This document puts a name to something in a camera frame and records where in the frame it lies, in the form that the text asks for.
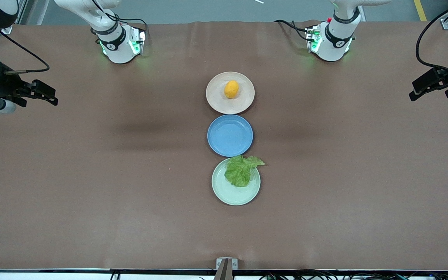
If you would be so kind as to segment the blue round plate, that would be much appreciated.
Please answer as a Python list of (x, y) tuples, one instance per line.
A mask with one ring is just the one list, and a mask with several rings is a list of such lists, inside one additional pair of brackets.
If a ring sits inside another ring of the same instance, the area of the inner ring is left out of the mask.
[(231, 158), (245, 154), (250, 149), (254, 142), (254, 130), (239, 115), (221, 115), (210, 124), (207, 141), (215, 153)]

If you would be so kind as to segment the yellow lemon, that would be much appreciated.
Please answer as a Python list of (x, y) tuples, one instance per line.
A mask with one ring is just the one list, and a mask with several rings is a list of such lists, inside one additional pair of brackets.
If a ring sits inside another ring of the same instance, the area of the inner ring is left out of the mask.
[(238, 83), (238, 81), (231, 80), (227, 82), (224, 87), (224, 95), (228, 99), (235, 99), (239, 94), (239, 90), (240, 90), (240, 84)]

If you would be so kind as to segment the beige round plate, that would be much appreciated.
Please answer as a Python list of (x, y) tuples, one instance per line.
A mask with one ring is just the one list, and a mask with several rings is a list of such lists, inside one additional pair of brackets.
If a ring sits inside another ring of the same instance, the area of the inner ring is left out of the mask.
[[(236, 97), (228, 98), (225, 95), (226, 85), (236, 81), (238, 92)], [(223, 72), (214, 76), (206, 87), (208, 104), (222, 114), (239, 114), (247, 110), (256, 97), (256, 89), (252, 81), (244, 74), (238, 72)]]

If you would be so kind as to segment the brown table cloth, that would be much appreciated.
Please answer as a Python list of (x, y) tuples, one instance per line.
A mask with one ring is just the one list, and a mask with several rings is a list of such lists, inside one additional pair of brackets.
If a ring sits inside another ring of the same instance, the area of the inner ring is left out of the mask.
[[(15, 26), (56, 89), (0, 114), (0, 269), (448, 270), (448, 98), (409, 100), (424, 23), (361, 23), (343, 60), (277, 23), (153, 25), (147, 56), (105, 58), (86, 26)], [(208, 82), (233, 71), (255, 100), (261, 186), (214, 195), (222, 157)]]

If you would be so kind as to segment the green lettuce leaf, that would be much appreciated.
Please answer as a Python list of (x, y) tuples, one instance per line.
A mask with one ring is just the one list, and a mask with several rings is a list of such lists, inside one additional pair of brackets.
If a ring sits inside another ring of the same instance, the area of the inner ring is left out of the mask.
[(226, 163), (225, 178), (235, 187), (246, 187), (251, 180), (251, 171), (266, 163), (259, 157), (238, 155)]

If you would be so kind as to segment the white table frame rail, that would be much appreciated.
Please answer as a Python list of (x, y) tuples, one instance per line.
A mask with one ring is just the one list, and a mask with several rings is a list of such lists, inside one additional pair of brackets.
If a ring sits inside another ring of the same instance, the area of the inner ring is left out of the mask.
[[(213, 275), (148, 275), (128, 273), (51, 273), (51, 272), (0, 272), (0, 280), (214, 280)], [(369, 280), (370, 276), (354, 276), (351, 280)], [(278, 276), (235, 275), (234, 280), (281, 280)], [(322, 280), (312, 275), (300, 280)], [(412, 276), (409, 280), (436, 280), (431, 275)]]

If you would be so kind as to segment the light green round plate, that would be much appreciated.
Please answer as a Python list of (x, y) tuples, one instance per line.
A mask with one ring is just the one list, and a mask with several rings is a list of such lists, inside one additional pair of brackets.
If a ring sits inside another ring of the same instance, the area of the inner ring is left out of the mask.
[(256, 198), (261, 186), (258, 168), (251, 171), (250, 183), (245, 187), (235, 187), (225, 178), (226, 163), (230, 158), (219, 163), (213, 171), (211, 185), (217, 198), (227, 205), (241, 206)]

